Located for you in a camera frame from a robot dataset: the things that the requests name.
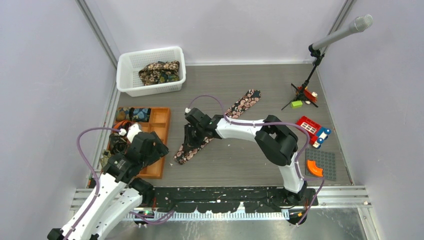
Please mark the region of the black pink floral tie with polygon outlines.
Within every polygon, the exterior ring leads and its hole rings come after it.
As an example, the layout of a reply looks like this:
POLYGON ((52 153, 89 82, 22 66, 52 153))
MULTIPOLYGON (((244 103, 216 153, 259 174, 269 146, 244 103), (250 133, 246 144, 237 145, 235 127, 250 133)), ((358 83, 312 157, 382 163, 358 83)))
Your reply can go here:
MULTIPOLYGON (((249 89, 238 101, 230 106, 226 111, 225 115, 230 119, 237 119, 245 111, 255 105, 261 98, 261 91, 256 89, 249 89)), ((214 138, 205 137, 201 141, 200 146, 192 148, 184 148, 182 144, 179 150, 173 156, 173 159, 180 165, 185 164, 191 160, 196 154, 199 153, 204 147, 207 146, 214 138)))

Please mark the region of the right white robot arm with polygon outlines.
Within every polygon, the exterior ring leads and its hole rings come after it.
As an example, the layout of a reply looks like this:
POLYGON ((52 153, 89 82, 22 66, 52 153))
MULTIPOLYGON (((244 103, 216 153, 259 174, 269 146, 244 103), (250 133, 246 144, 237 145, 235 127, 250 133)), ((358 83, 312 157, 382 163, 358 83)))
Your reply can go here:
POLYGON ((238 139, 256 143, 265 157, 278 166, 291 205, 299 205, 306 197, 307 183, 295 167, 298 137, 276 116, 260 120, 230 119, 225 115, 209 117, 198 108, 186 108, 183 151, 201 147, 206 139, 238 139))

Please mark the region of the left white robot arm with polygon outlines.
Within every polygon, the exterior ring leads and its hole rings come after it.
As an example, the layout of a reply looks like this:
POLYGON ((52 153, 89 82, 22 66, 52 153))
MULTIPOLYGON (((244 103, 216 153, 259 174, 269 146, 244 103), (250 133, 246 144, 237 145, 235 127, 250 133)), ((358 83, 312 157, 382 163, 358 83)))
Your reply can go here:
POLYGON ((137 123, 119 133, 126 134, 129 146, 108 160, 76 214, 63 227, 53 228, 47 239, 103 240, 130 211, 153 202, 153 186, 138 175, 169 149, 154 131, 145 132, 137 123))

